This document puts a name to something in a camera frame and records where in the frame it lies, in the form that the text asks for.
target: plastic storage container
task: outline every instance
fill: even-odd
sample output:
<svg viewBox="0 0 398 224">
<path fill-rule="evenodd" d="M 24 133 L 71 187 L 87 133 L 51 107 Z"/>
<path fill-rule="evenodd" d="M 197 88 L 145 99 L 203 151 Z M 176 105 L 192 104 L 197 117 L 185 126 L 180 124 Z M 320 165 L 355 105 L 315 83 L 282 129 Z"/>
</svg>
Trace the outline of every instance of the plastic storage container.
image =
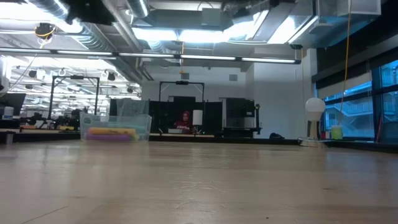
<svg viewBox="0 0 398 224">
<path fill-rule="evenodd" d="M 81 140 L 97 141 L 148 141 L 152 117 L 98 116 L 80 113 Z"/>
</svg>

